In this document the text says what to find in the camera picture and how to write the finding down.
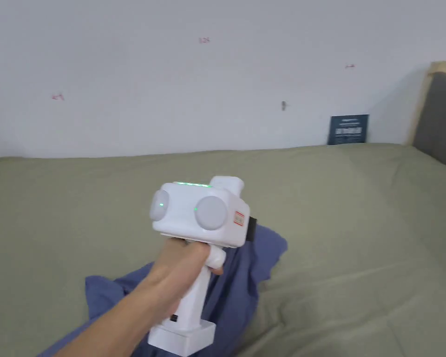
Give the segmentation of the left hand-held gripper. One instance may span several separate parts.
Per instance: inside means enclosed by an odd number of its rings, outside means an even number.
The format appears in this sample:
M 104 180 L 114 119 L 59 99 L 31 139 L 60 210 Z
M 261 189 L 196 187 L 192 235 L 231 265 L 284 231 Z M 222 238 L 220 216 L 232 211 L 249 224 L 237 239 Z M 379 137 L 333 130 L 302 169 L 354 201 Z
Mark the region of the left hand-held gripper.
M 164 236 L 205 243 L 210 253 L 176 313 L 151 329 L 150 345 L 189 356 L 213 343 L 216 325 L 202 319 L 210 271 L 223 266 L 225 248 L 239 248 L 253 240 L 256 229 L 257 220 L 241 198 L 243 187 L 240 178 L 215 176 L 208 184 L 166 183 L 153 196 L 153 229 Z

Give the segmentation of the person's left hand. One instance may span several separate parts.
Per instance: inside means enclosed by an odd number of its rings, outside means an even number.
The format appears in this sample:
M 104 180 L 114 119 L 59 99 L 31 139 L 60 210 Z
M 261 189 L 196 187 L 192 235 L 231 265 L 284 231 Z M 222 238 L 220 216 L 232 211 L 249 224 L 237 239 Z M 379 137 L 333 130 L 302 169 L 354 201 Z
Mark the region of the person's left hand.
M 205 267 L 210 248 L 201 242 L 187 243 L 178 238 L 166 240 L 150 272 L 135 289 L 149 306 L 153 324 L 177 311 L 181 299 Z

